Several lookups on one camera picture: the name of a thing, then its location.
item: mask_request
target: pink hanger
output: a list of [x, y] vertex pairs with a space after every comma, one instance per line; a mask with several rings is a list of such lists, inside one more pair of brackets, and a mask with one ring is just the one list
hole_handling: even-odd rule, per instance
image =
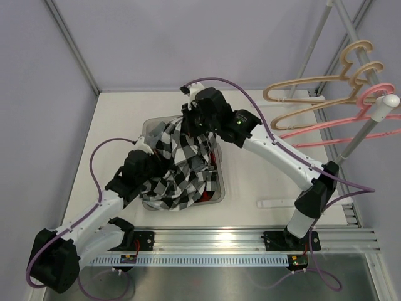
[[[365, 103], [365, 99], [372, 93], [378, 92], [378, 91], [386, 91], [388, 94], [393, 94], [395, 91], [394, 85], [391, 83], [379, 83], [378, 85], [374, 85], [364, 91], [359, 97], [356, 102], [356, 105], [361, 109], [359, 113], [354, 116], [354, 117], [348, 117], [344, 119], [338, 119], [334, 121], [329, 121], [329, 122], [322, 122], [320, 124], [312, 125], [310, 127], [307, 127], [305, 129], [301, 130], [295, 130], [292, 133], [289, 134], [284, 134], [281, 135], [280, 138], [282, 139], [287, 139], [293, 136], [297, 135], [302, 135], [308, 132], [312, 132], [313, 130], [321, 130], [325, 129], [327, 127], [335, 127], [337, 125], [343, 125], [343, 124], [350, 124], [353, 122], [358, 122], [358, 121], [366, 121], [369, 120], [370, 116], [365, 116], [365, 114], [369, 111], [370, 107], [372, 106], [371, 103]], [[385, 119], [388, 120], [401, 120], [401, 115], [388, 115], [386, 116]], [[379, 137], [385, 137], [385, 136], [390, 136], [390, 135], [397, 135], [401, 134], [401, 129], [398, 130], [393, 130], [390, 132], [382, 132], [382, 133], [377, 133], [377, 134], [370, 134], [366, 136], [366, 139], [375, 139]], [[325, 146], [325, 145], [332, 145], [332, 144], [339, 144], [339, 143], [344, 143], [344, 142], [349, 142], [353, 139], [353, 137], [346, 138], [346, 139], [333, 139], [333, 140], [328, 140], [328, 141], [321, 141], [321, 142], [310, 142], [310, 143], [301, 143], [301, 144], [293, 144], [293, 147], [296, 148], [302, 148], [302, 147], [313, 147], [313, 146]]]

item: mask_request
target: metal frame edge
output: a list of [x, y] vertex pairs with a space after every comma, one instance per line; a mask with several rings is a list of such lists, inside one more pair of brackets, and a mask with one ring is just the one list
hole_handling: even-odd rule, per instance
[[365, 254], [373, 284], [380, 301], [398, 300], [382, 254]]
[[80, 67], [83, 76], [86, 78], [87, 82], [91, 86], [93, 93], [95, 93], [96, 96], [99, 96], [100, 94], [100, 89], [98, 84], [96, 83], [95, 78], [93, 77], [91, 71], [88, 68], [88, 65], [86, 64], [85, 60], [83, 59], [78, 47], [76, 46], [76, 43], [74, 42], [74, 39], [68, 30], [68, 27], [60, 13], [60, 10], [58, 9], [56, 3], [54, 0], [43, 0], [44, 4], [48, 8], [50, 15], [53, 17], [58, 29], [60, 30], [61, 35], [64, 37], [64, 40], [66, 41], [69, 49], [71, 50], [78, 66]]
[[[154, 229], [153, 254], [293, 254], [268, 252], [258, 229]], [[317, 253], [380, 253], [374, 230], [368, 228], [317, 228], [321, 251]]]
[[[355, 29], [358, 29], [362, 21], [365, 19], [369, 9], [371, 8], [372, 4], [376, 0], [363, 0], [361, 3], [360, 7], [358, 8], [357, 13], [355, 14], [354, 18], [352, 19], [352, 23], [354, 24]], [[350, 39], [347, 34], [344, 35], [343, 39], [341, 40], [340, 45], [338, 46], [333, 58], [330, 61], [330, 64], [328, 65], [325, 75], [332, 75], [336, 71], [338, 67], [338, 59], [340, 57], [341, 52], [344, 50], [344, 48], [349, 44]], [[321, 95], [326, 88], [328, 82], [320, 82], [319, 85], [315, 88], [315, 92], [317, 95]]]

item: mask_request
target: gray plastic bin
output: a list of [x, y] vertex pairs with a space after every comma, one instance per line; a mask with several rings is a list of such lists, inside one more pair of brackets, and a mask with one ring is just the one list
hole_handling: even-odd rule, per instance
[[[143, 124], [142, 134], [146, 135], [147, 133], [152, 131], [154, 128], [156, 128], [156, 126], [159, 123], [161, 123], [161, 122], [167, 123], [177, 117], [179, 117], [179, 116], [168, 116], [168, 117], [159, 117], [159, 118], [148, 119]], [[221, 171], [222, 154], [221, 154], [220, 145], [218, 143], [217, 143], [217, 147], [213, 151], [213, 153], [214, 153], [214, 156], [216, 157], [216, 165], [217, 165], [217, 191], [215, 191], [215, 193], [213, 194], [213, 197], [209, 201], [195, 203], [192, 206], [219, 203], [223, 200], [223, 198], [226, 194], [226, 191], [224, 190], [224, 181], [223, 181], [223, 175], [222, 175], [222, 171]], [[142, 202], [142, 204], [148, 210], [157, 210], [155, 208], [150, 207], [148, 204], [146, 204], [144, 202]]]

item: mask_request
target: clothes hanger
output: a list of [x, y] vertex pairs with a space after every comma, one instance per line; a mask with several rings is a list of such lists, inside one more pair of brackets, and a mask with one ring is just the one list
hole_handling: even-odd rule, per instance
[[[308, 133], [308, 132], [312, 132], [314, 130], [321, 130], [321, 129], [326, 129], [328, 127], [335, 127], [337, 125], [351, 124], [351, 123], [359, 122], [359, 121], [367, 121], [367, 120], [370, 119], [370, 116], [366, 116], [365, 114], [372, 107], [372, 104], [371, 103], [365, 103], [365, 99], [370, 94], [378, 92], [378, 91], [386, 91], [388, 94], [393, 94], [394, 91], [395, 91], [395, 88], [391, 83], [379, 83], [378, 85], [374, 85], [371, 88], [369, 88], [366, 91], [364, 91], [358, 97], [357, 106], [360, 108], [360, 111], [356, 114], [356, 116], [348, 117], [348, 118], [344, 118], [344, 119], [339, 119], [339, 120], [334, 120], [334, 121], [329, 121], [329, 122], [322, 122], [320, 124], [316, 124], [316, 125], [313, 125], [311, 127], [307, 127], [305, 129], [296, 130], [296, 131], [294, 131], [292, 133], [281, 135], [280, 138], [287, 139], [287, 138], [294, 137], [294, 136], [297, 136], [297, 135], [302, 135], [302, 134], [305, 134], [305, 133]], [[401, 120], [401, 115], [400, 114], [392, 114], [392, 115], [386, 116], [385, 119], [387, 119], [387, 120]], [[382, 133], [377, 133], [377, 134], [370, 134], [370, 135], [366, 136], [366, 139], [375, 139], [375, 138], [380, 138], [380, 137], [385, 137], [385, 136], [390, 136], [390, 135], [397, 135], [397, 134], [401, 134], [401, 129], [392, 130], [390, 132], [382, 132]], [[346, 139], [333, 139], [333, 140], [321, 141], [321, 142], [309, 142], [309, 143], [302, 143], [302, 144], [293, 144], [293, 147], [302, 148], [302, 147], [326, 146], [326, 145], [333, 145], [333, 144], [349, 142], [352, 139], [353, 139], [353, 137], [346, 138]]]
[[[274, 98], [272, 96], [269, 96], [269, 92], [271, 90], [275, 90], [278, 88], [284, 88], [284, 87], [290, 87], [293, 85], [300, 85], [303, 83], [314, 83], [314, 82], [346, 82], [349, 80], [349, 76], [346, 75], [346, 73], [350, 70], [352, 65], [354, 64], [353, 61], [347, 60], [349, 52], [358, 49], [358, 48], [364, 48], [367, 53], [371, 52], [373, 50], [373, 44], [372, 42], [368, 40], [360, 40], [356, 41], [352, 44], [349, 44], [342, 52], [339, 58], [341, 66], [343, 66], [343, 69], [341, 70], [339, 75], [328, 75], [328, 76], [320, 76], [320, 77], [306, 77], [306, 78], [299, 78], [295, 80], [286, 80], [284, 82], [278, 82], [274, 83], [270, 86], [268, 86], [266, 89], [263, 90], [263, 98], [269, 102], [288, 102], [288, 103], [303, 103], [303, 104], [320, 104], [320, 103], [325, 103], [329, 102], [330, 100], [305, 100], [305, 99], [297, 99], [297, 98], [285, 98], [285, 99], [280, 99], [280, 98]], [[361, 81], [363, 81], [365, 84], [368, 84], [368, 82], [361, 78]], [[357, 98], [354, 96], [349, 96], [347, 98], [347, 102], [345, 103], [355, 103]]]
[[352, 91], [351, 94], [349, 94], [349, 96], [347, 98], [338, 98], [336, 100], [327, 100], [323, 103], [319, 103], [316, 105], [312, 105], [310, 107], [307, 108], [302, 108], [299, 110], [295, 110], [291, 113], [288, 114], [284, 114], [281, 115], [279, 117], [276, 117], [275, 119], [273, 119], [270, 123], [270, 127], [273, 130], [293, 130], [293, 129], [304, 129], [307, 127], [311, 127], [312, 125], [316, 125], [316, 124], [298, 124], [298, 125], [289, 125], [289, 126], [279, 126], [278, 123], [284, 119], [288, 119], [290, 117], [294, 117], [309, 111], [315, 111], [318, 110], [320, 108], [327, 108], [327, 107], [331, 107], [332, 105], [340, 105], [340, 104], [345, 104], [345, 103], [349, 103], [350, 99], [357, 99], [357, 93], [360, 91], [360, 89], [367, 83], [367, 81], [365, 79], [360, 78], [359, 76], [363, 73], [363, 72], [367, 72], [370, 70], [376, 70], [377, 72], [381, 72], [383, 71], [384, 66], [382, 63], [380, 63], [379, 61], [373, 61], [370, 63], [367, 63], [363, 66], [361, 66], [349, 79], [348, 79], [348, 84], [349, 86], [352, 87]]

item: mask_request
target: red object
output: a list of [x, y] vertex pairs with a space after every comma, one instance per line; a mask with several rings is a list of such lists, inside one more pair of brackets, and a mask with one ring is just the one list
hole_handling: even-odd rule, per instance
[[135, 248], [137, 249], [137, 253], [135, 254], [135, 257], [138, 256], [139, 250], [140, 250], [140, 242], [139, 240], [135, 240]]
[[[212, 165], [214, 167], [216, 167], [217, 166], [216, 157], [212, 152], [210, 154], [210, 158], [211, 158]], [[204, 190], [204, 192], [202, 193], [202, 196], [200, 197], [200, 199], [198, 199], [195, 203], [208, 202], [213, 197], [213, 194], [214, 194], [214, 191], [206, 191], [206, 190]]]
[[306, 252], [308, 252], [308, 243], [305, 243], [305, 251], [303, 252], [303, 254], [301, 256], [305, 255]]

